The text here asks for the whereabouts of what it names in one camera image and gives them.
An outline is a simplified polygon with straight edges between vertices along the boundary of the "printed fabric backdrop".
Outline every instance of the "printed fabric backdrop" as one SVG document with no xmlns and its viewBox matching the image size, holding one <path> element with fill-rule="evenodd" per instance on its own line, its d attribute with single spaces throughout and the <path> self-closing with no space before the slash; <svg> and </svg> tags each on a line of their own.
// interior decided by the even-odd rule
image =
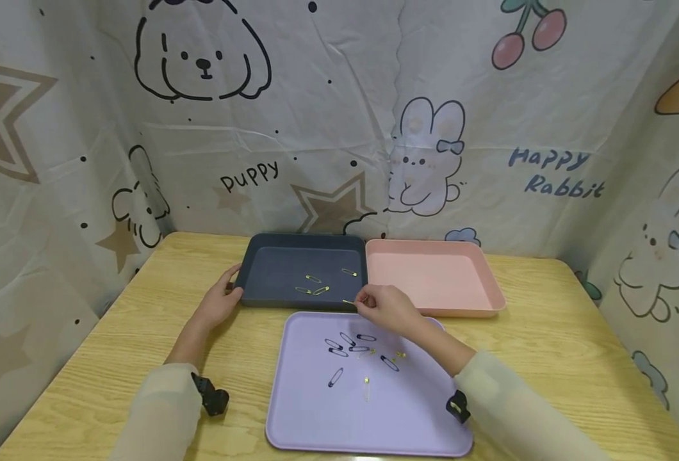
<svg viewBox="0 0 679 461">
<path fill-rule="evenodd" d="M 679 423 L 679 0 L 0 0 L 0 444 L 174 229 L 560 258 Z"/>
</svg>

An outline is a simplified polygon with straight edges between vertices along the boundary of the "wooden table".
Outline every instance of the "wooden table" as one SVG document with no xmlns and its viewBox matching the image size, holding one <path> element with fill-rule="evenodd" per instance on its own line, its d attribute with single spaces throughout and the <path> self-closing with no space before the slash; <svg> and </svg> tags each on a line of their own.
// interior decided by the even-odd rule
<svg viewBox="0 0 679 461">
<path fill-rule="evenodd" d="M 242 260 L 248 241 L 169 235 L 1 447 L 0 461 L 105 460 L 142 379 L 163 363 L 203 293 Z M 443 319 L 446 329 L 495 353 L 614 460 L 679 460 L 678 427 L 566 264 L 488 261 L 508 309 L 495 319 Z M 229 390 L 229 411 L 222 421 L 200 420 L 187 460 L 379 459 L 268 444 L 268 399 L 292 312 L 242 309 L 222 328 L 204 374 Z M 473 430 L 466 459 L 508 459 Z"/>
</svg>

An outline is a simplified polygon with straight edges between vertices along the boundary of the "person's right hand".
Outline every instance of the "person's right hand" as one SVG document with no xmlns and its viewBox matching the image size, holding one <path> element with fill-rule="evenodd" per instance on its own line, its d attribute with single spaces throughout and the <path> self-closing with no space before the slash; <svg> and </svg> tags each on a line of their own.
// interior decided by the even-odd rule
<svg viewBox="0 0 679 461">
<path fill-rule="evenodd" d="M 406 293 L 392 285 L 365 285 L 355 297 L 355 306 L 373 324 L 404 337 L 422 320 Z"/>
</svg>

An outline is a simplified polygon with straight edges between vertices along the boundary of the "white sleeve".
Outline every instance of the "white sleeve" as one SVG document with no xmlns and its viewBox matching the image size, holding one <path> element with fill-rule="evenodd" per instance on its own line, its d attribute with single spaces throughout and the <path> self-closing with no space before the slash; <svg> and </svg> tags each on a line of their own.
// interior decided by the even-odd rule
<svg viewBox="0 0 679 461">
<path fill-rule="evenodd" d="M 610 460 L 585 433 L 484 350 L 455 377 L 468 411 L 501 447 L 524 461 Z"/>
<path fill-rule="evenodd" d="M 183 460 L 202 406 L 191 373 L 197 373 L 191 364 L 166 364 L 147 375 L 108 459 Z"/>
</svg>

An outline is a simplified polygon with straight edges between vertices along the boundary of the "person's left hand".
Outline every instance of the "person's left hand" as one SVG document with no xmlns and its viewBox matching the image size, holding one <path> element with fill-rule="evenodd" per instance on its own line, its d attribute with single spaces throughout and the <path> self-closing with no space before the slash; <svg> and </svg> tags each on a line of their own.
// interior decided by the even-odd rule
<svg viewBox="0 0 679 461">
<path fill-rule="evenodd" d="M 237 306 L 242 297 L 243 289 L 237 287 L 231 293 L 227 293 L 227 286 L 231 285 L 229 279 L 240 270 L 241 266 L 241 264 L 237 264 L 228 268 L 219 277 L 217 283 L 209 288 L 197 310 L 191 316 L 192 322 L 212 330 L 232 314 L 234 306 Z"/>
</svg>

